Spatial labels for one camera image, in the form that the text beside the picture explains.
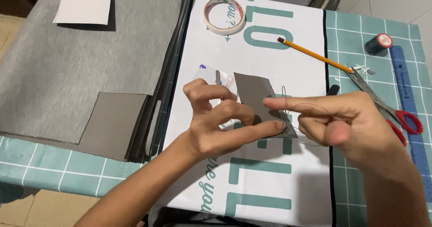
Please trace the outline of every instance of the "table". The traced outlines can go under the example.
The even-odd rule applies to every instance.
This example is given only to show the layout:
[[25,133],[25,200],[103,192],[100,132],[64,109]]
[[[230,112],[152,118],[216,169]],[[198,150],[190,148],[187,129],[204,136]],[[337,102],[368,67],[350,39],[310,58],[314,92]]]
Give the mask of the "table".
[[[368,84],[393,108],[400,108],[401,102],[390,55],[367,55],[363,44],[384,32],[392,36],[394,45],[403,48],[418,118],[424,126],[423,139],[428,161],[432,160],[432,86],[418,26],[333,11],[327,11],[326,15],[328,58],[340,64],[366,64],[376,72],[375,75],[366,74]],[[340,93],[358,90],[343,72],[332,66],[329,66],[329,81],[330,85],[340,86]],[[0,181],[17,185],[102,197],[146,163],[144,159],[137,163],[119,162],[0,137]],[[333,150],[333,176],[338,225],[366,226],[362,175],[338,149]],[[432,203],[428,203],[428,208],[432,218]]]

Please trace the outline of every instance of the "thread spool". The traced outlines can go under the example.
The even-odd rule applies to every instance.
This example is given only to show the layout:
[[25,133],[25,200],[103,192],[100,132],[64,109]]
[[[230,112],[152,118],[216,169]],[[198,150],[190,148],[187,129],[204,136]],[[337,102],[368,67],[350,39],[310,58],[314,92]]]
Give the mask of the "thread spool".
[[390,48],[393,45],[392,38],[386,33],[381,33],[376,35],[370,41],[366,42],[364,45],[364,50],[372,56],[381,53],[387,48]]

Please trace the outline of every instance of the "yellow pencil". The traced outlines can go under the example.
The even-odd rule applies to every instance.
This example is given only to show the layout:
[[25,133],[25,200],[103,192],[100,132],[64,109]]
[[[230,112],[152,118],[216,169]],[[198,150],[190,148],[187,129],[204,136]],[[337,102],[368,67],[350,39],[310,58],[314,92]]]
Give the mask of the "yellow pencil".
[[337,67],[338,69],[341,69],[341,70],[343,70],[343,71],[345,71],[345,72],[348,72],[348,73],[350,73],[350,74],[353,74],[353,73],[354,73],[351,69],[349,69],[349,68],[347,68],[347,67],[345,67],[345,66],[342,66],[342,65],[338,64],[337,62],[334,62],[334,61],[332,61],[332,60],[330,60],[330,59],[328,59],[328,58],[325,58],[325,57],[323,57],[323,56],[321,56],[321,55],[318,55],[318,54],[316,54],[316,53],[314,53],[314,52],[311,52],[310,50],[308,50],[308,49],[306,49],[306,48],[303,48],[303,47],[300,47],[299,45],[296,45],[296,44],[294,44],[294,43],[292,43],[292,42],[290,42],[290,41],[287,41],[287,40],[285,40],[285,39],[283,39],[283,38],[281,38],[281,37],[279,37],[279,38],[277,39],[277,41],[280,42],[280,43],[283,43],[283,44],[285,44],[285,45],[287,45],[287,46],[289,46],[289,47],[292,47],[292,48],[294,48],[295,50],[299,50],[299,51],[301,51],[301,52],[303,52],[303,53],[306,53],[307,55],[309,55],[309,56],[311,56],[311,57],[314,57],[314,58],[316,58],[316,59],[318,59],[318,60],[321,60],[321,61],[323,61],[323,62],[326,62],[326,63],[332,65],[333,67]]

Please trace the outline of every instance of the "tape roll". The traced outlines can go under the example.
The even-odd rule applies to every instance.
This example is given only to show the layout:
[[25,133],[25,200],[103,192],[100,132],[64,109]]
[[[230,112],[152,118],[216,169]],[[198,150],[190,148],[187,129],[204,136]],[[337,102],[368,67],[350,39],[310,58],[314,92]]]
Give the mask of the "tape roll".
[[[240,22],[237,23],[235,26],[230,27],[230,28],[226,28],[226,29],[218,28],[218,27],[212,25],[210,23],[209,16],[207,14],[207,10],[210,7],[212,7],[213,5],[216,5],[218,3],[227,3],[231,7],[235,8],[235,11],[238,11],[240,13]],[[226,36],[226,35],[234,34],[235,32],[239,31],[243,27],[243,24],[245,23],[245,13],[243,12],[243,8],[235,0],[210,0],[205,5],[202,16],[204,19],[204,24],[207,26],[209,31],[212,31],[213,33],[220,35],[220,36]]]

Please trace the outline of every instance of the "white paper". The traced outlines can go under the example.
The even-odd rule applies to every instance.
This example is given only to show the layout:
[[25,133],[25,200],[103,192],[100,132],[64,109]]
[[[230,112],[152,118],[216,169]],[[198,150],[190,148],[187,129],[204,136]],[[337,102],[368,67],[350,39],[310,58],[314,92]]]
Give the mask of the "white paper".
[[110,2],[111,0],[60,0],[53,23],[107,25]]
[[[257,47],[254,46],[256,43],[251,45],[246,42],[247,29],[253,25],[283,29],[291,32],[294,43],[324,56],[323,11],[268,0],[236,1],[245,9],[246,14],[249,10],[252,19],[248,16],[247,20],[251,22],[246,22],[242,31],[228,37],[215,35],[203,26],[202,13],[208,0],[194,0],[164,148],[168,147],[190,125],[192,108],[182,88],[193,80],[197,66],[200,64],[211,64],[213,68],[231,76],[234,72],[238,72],[267,78],[276,94],[282,94],[282,86],[285,86],[286,93],[293,97],[314,97],[326,94],[323,62],[292,48],[280,50]],[[277,11],[269,12],[268,9],[277,9]],[[280,13],[280,10],[293,12],[292,18],[265,14],[265,12]],[[230,18],[227,12],[228,10],[220,11],[221,19]],[[277,42],[279,36],[285,38],[278,34],[260,32],[254,32],[250,36],[256,40],[269,42]],[[230,90],[233,89],[236,91],[235,83]],[[293,112],[290,114],[293,115],[293,126],[298,127],[298,114]],[[232,122],[226,123],[226,128],[230,124],[232,125]],[[257,142],[253,142],[244,145],[236,152],[217,159],[205,160],[182,176],[160,199],[159,204],[193,211],[201,211],[203,204],[206,204],[204,209],[210,208],[209,212],[220,215],[224,215],[227,210],[230,211],[232,206],[235,206],[235,217],[238,218],[294,226],[331,226],[329,149],[299,143],[300,141],[316,145],[301,134],[298,141],[296,140],[292,142],[291,155],[283,154],[283,139],[274,138],[267,140],[267,148],[258,148]],[[231,163],[235,158],[282,163],[284,169],[288,169],[287,165],[291,165],[291,173],[240,169],[238,177],[234,177],[238,182],[229,183],[230,172],[235,173],[233,169],[238,165]],[[203,189],[200,185],[207,186],[207,189]],[[227,198],[232,194],[263,196],[264,201],[259,201],[260,204],[270,199],[269,197],[289,199],[291,208],[288,210],[231,205],[227,202]]]

